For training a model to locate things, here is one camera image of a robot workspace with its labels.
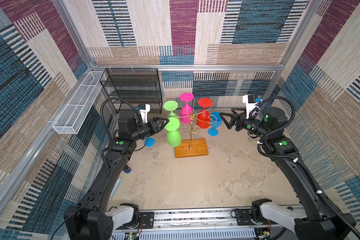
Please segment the green wine glass back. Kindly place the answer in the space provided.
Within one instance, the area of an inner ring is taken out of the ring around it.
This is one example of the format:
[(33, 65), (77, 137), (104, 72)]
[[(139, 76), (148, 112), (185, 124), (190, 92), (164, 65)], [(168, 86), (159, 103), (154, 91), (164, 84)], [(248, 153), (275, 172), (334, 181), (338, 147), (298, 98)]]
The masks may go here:
[(167, 101), (163, 105), (166, 111), (169, 111), (168, 118), (178, 117), (178, 115), (174, 112), (178, 109), (179, 104), (176, 101)]

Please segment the green wine glass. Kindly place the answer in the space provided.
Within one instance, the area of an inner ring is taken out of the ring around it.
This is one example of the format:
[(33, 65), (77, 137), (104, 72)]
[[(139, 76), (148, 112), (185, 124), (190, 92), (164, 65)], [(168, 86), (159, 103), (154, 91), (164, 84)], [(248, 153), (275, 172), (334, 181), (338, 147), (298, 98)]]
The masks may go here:
[(167, 141), (171, 147), (178, 147), (182, 143), (182, 135), (179, 132), (180, 121), (177, 118), (169, 118), (168, 123), (165, 126), (167, 133)]
[(178, 109), (179, 104), (176, 101), (167, 101), (163, 105), (166, 111), (169, 111), (168, 118), (178, 117), (178, 115), (174, 112)]

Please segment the green wine glass front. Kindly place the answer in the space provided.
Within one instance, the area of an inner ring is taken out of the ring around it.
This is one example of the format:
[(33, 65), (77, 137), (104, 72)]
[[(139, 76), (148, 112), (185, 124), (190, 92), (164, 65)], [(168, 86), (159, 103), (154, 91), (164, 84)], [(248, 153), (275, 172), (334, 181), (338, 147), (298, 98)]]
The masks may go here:
[(167, 133), (167, 141), (171, 147), (178, 147), (182, 143), (182, 135), (179, 132), (180, 121), (177, 118), (169, 118), (168, 123), (165, 126)]

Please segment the blue wine glass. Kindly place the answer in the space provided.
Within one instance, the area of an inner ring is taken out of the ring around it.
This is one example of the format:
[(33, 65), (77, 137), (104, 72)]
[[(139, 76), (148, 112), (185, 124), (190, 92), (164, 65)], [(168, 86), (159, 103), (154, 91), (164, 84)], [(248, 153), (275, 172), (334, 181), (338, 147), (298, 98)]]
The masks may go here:
[(145, 139), (144, 144), (145, 144), (145, 147), (150, 148), (150, 147), (154, 146), (155, 139), (153, 139), (152, 137), (148, 137)]
[(208, 134), (212, 137), (216, 137), (219, 134), (218, 127), (222, 124), (223, 120), (220, 117), (219, 112), (213, 112), (210, 114), (210, 128), (208, 129)]

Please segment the blue wine glass front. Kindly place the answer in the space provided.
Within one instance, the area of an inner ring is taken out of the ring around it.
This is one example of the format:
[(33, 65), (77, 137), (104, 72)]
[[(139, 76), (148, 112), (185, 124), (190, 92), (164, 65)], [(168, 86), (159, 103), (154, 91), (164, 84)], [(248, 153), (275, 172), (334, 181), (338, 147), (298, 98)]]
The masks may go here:
[(145, 147), (150, 148), (150, 147), (154, 146), (155, 139), (153, 139), (152, 137), (148, 137), (145, 139), (144, 144), (145, 144)]

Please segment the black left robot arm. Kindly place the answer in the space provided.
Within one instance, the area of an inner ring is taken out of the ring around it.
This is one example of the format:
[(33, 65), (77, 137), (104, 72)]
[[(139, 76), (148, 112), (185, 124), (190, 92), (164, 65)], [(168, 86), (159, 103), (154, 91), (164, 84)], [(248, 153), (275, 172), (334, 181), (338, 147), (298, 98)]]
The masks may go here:
[(122, 171), (129, 170), (127, 164), (137, 141), (161, 132), (169, 123), (167, 118), (142, 117), (146, 108), (139, 107), (119, 114), (118, 130), (108, 134), (109, 143), (100, 152), (103, 168), (78, 204), (65, 211), (64, 225), (71, 240), (110, 240), (119, 227), (134, 229), (142, 225), (138, 205), (121, 204), (114, 210), (107, 209), (117, 179)]

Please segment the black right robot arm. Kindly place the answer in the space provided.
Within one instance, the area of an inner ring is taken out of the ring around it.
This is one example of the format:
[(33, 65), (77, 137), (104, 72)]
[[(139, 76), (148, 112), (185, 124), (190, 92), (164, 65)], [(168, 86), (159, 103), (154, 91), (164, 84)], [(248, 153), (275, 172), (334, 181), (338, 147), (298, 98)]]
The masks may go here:
[(284, 110), (272, 107), (262, 120), (257, 119), (266, 101), (256, 95), (243, 96), (245, 108), (232, 108), (230, 114), (220, 113), (228, 129), (246, 130), (251, 138), (258, 139), (258, 152), (282, 171), (304, 208), (298, 211), (267, 198), (259, 199), (252, 202), (251, 222), (255, 225), (274, 222), (283, 227), (281, 233), (288, 230), (300, 240), (343, 240), (350, 232), (360, 240), (354, 217), (332, 202), (305, 165), (298, 148), (284, 135), (284, 129), (295, 118), (296, 108), (285, 97), (278, 100), (290, 106), (289, 117)]

